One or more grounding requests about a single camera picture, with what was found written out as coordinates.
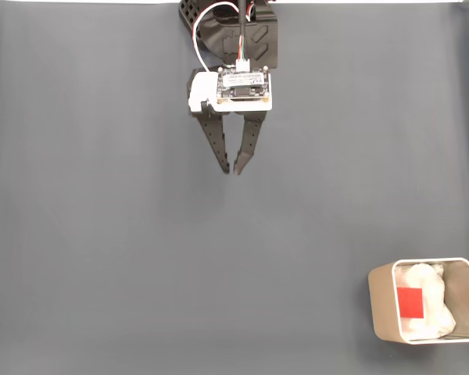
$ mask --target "white cloth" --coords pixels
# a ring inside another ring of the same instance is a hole
[[[443,265],[424,263],[395,268],[398,288],[421,288],[424,318],[401,318],[403,336],[407,340],[429,340],[449,334],[455,319],[445,305]]]

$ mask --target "white cable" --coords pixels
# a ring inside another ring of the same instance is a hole
[[[200,15],[196,19],[195,23],[193,23],[193,35],[192,35],[192,37],[193,37],[193,47],[195,47],[195,51],[196,51],[196,55],[198,56],[198,60],[200,60],[200,63],[203,65],[206,72],[209,72],[210,70],[209,70],[209,68],[206,67],[205,62],[203,61],[202,56],[200,55],[200,51],[198,50],[198,42],[196,41],[196,29],[198,28],[198,25],[199,25],[200,21],[202,20],[203,16],[206,15],[211,9],[214,9],[216,6],[219,6],[219,5],[229,5],[231,8],[236,10],[237,13],[240,12],[238,7],[235,4],[233,4],[232,2],[216,2],[215,4],[212,4],[211,6],[206,7],[205,10],[200,13]]]

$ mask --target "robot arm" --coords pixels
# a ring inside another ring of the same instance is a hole
[[[245,11],[240,11],[239,16],[237,14],[238,23],[234,23],[237,34],[234,33],[232,24],[226,26],[230,30],[231,36],[225,38],[238,39],[238,54],[227,54],[223,50],[224,66],[210,71],[203,62],[198,49],[198,30],[201,30],[200,35],[204,35],[204,29],[201,25],[207,22],[203,18],[212,13],[214,9],[219,8],[224,9],[220,13],[224,17],[224,21],[233,22],[233,16],[225,9],[238,11],[238,7],[231,2],[212,1],[213,4],[201,10],[199,7],[201,4],[198,3],[205,5],[205,2],[206,0],[204,2],[200,0],[197,0],[197,2],[182,0],[179,5],[181,14],[190,16],[192,11],[192,15],[196,17],[190,17],[188,19],[190,23],[187,23],[187,25],[191,24],[193,45],[205,69],[205,71],[197,70],[193,73],[192,81],[188,85],[188,104],[192,115],[197,118],[202,126],[221,169],[226,174],[230,173],[230,165],[227,160],[224,141],[223,115],[235,112],[244,116],[242,146],[234,162],[234,174],[239,175],[253,157],[260,128],[267,111],[270,111],[273,105],[270,68],[267,65],[257,66],[257,62],[261,60],[262,56],[265,56],[265,59],[270,58],[270,54],[267,55],[268,49],[266,48],[263,54],[257,55],[256,58],[258,59],[250,59],[250,54],[246,48],[248,44],[246,33],[252,26],[251,22],[255,22],[254,14],[256,14],[258,2],[262,2],[265,6],[268,5],[263,0],[255,0],[248,7],[245,1],[238,2],[241,9],[247,8],[247,12],[245,14]],[[257,62],[255,66],[252,66],[254,60]]]

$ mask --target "red square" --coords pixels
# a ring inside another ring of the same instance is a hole
[[[398,287],[399,316],[402,318],[424,318],[422,289],[415,287]]]

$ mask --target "white mounting plate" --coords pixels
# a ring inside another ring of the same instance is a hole
[[[271,111],[273,108],[273,95],[271,92],[271,75],[269,80],[269,100],[265,101],[224,101],[217,103],[217,78],[218,72],[199,72],[193,79],[191,92],[189,93],[189,109],[193,113],[202,111],[202,103],[208,102],[216,112],[258,112]]]

